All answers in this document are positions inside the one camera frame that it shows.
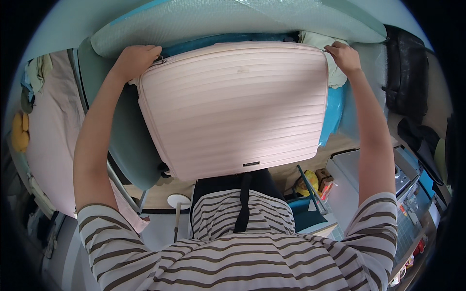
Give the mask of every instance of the hand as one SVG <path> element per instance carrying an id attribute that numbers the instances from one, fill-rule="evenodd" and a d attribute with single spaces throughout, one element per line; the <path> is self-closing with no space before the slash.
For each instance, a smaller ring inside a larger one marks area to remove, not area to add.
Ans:
<path id="1" fill-rule="evenodd" d="M 359 54 L 352 47 L 335 41 L 332 46 L 325 46 L 324 49 L 332 55 L 335 64 L 347 77 L 352 72 L 361 70 Z"/>
<path id="2" fill-rule="evenodd" d="M 110 73 L 118 80 L 126 83 L 142 75 L 162 52 L 161 46 L 130 46 L 126 47 L 113 65 Z"/>

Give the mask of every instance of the black bag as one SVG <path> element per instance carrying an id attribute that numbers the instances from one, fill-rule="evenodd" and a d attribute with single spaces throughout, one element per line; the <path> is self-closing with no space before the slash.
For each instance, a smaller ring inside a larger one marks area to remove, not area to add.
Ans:
<path id="1" fill-rule="evenodd" d="M 420 125 L 427 113 L 428 61 L 424 43 L 411 33 L 391 25 L 387 29 L 388 109 Z"/>
<path id="2" fill-rule="evenodd" d="M 429 177 L 442 186 L 443 181 L 434 161 L 435 148 L 440 139 L 438 134 L 426 125 L 417 126 L 409 119 L 403 118 L 398 123 L 398 135 L 414 152 Z"/>

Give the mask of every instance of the black strap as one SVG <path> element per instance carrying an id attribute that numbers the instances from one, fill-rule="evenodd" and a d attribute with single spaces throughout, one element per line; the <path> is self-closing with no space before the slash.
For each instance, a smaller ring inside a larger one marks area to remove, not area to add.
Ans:
<path id="1" fill-rule="evenodd" d="M 244 173 L 241 181 L 241 210 L 236 219 L 233 233 L 245 232 L 247 223 L 249 222 L 249 185 L 251 184 L 252 176 L 249 173 Z"/>

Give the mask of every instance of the striped shirt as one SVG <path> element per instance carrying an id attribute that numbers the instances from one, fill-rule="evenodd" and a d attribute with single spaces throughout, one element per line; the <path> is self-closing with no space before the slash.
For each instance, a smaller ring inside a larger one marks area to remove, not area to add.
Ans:
<path id="1" fill-rule="evenodd" d="M 250 191 L 246 232 L 233 233 L 239 190 L 203 196 L 193 239 L 149 250 L 114 209 L 85 206 L 79 232 L 103 290 L 386 290 L 397 245 L 396 199 L 361 204 L 339 242 L 294 233 L 290 207 Z"/>

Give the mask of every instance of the pink suitcase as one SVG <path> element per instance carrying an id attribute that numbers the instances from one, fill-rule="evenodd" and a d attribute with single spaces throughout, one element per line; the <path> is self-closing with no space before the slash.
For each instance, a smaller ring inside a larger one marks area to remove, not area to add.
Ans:
<path id="1" fill-rule="evenodd" d="M 315 156 L 328 70 L 299 43 L 219 43 L 159 61 L 133 80 L 170 174 L 196 180 Z"/>

